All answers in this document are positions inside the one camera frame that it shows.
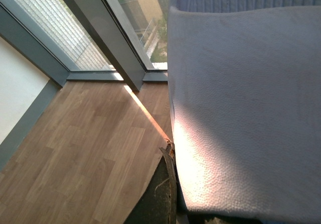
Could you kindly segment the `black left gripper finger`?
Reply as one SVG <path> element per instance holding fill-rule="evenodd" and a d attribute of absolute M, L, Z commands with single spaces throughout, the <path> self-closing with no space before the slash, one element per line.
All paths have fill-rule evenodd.
<path fill-rule="evenodd" d="M 175 145 L 166 139 L 162 157 L 139 201 L 124 223 L 176 223 L 177 177 Z"/>

